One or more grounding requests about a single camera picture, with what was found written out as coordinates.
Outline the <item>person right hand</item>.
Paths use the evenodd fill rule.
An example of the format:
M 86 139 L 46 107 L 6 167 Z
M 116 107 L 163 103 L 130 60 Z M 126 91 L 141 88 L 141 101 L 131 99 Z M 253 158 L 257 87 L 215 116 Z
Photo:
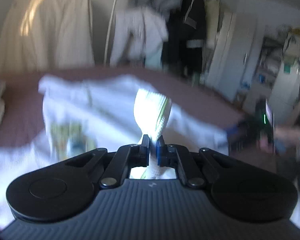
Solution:
M 276 127 L 273 133 L 273 141 L 268 141 L 267 135 L 260 136 L 257 146 L 264 152 L 275 153 L 278 146 L 300 146 L 300 127 Z

